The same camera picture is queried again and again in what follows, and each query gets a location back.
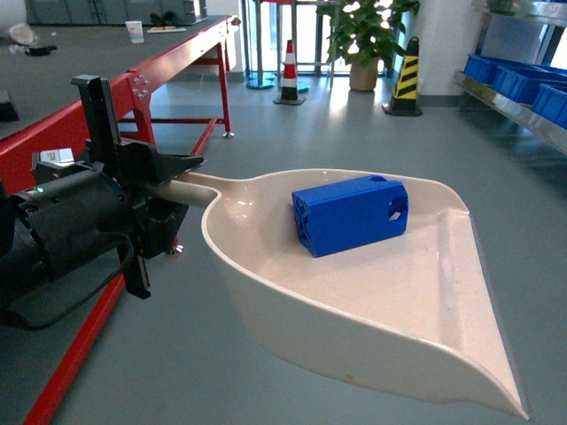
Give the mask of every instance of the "potted plant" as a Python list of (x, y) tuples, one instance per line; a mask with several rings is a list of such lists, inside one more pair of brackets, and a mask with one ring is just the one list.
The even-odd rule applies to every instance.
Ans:
[(404, 55), (398, 44), (399, 32), (405, 33), (402, 22), (405, 12), (419, 11), (418, 0), (339, 0), (335, 5), (317, 8), (317, 13), (330, 16), (331, 33), (329, 54), (336, 47), (335, 59), (343, 58), (351, 65), (350, 87), (371, 91), (376, 86), (378, 60), (391, 68), (395, 55)]

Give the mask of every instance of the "gray table surface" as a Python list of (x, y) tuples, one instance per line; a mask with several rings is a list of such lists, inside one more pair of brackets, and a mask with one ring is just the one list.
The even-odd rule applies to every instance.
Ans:
[(71, 80), (81, 74), (112, 79), (163, 50), (211, 26), (225, 16), (210, 16), (187, 31), (147, 34), (144, 43), (130, 42), (125, 27), (34, 27), (40, 45), (54, 44), (49, 56), (12, 53), (0, 39), (0, 90), (8, 90), (19, 121), (0, 122), (0, 140), (14, 135), (79, 99)]

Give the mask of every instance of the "robotic arm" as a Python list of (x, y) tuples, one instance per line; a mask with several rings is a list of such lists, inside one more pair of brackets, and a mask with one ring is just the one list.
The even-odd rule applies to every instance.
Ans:
[(74, 308), (31, 324), (10, 306), (112, 249), (120, 269), (97, 289), (123, 273), (127, 291), (148, 298), (144, 259), (171, 250), (189, 207), (150, 198), (140, 186), (168, 182), (204, 161), (121, 140), (108, 81), (81, 75), (73, 84), (89, 125), (86, 158), (62, 166), (37, 152), (33, 188), (8, 196), (0, 182), (0, 324), (6, 326), (38, 330), (65, 317)]

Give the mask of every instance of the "plant pot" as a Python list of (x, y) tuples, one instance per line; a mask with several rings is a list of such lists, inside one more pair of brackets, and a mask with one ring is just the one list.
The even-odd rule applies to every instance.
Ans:
[(351, 65), (349, 85), (352, 90), (372, 91), (376, 87), (378, 78), (378, 61), (380, 58), (372, 59), (368, 66), (360, 66), (357, 62)]

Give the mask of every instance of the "white dustpan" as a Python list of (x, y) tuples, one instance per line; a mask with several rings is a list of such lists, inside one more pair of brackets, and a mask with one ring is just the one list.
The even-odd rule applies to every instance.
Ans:
[(206, 207), (203, 236), (239, 316), (278, 357), (362, 387), (528, 419), (469, 211), (450, 188), (383, 174), (408, 191), (405, 234), (317, 259), (299, 242), (294, 190), (369, 174), (311, 169), (228, 180), (189, 173), (151, 193)]

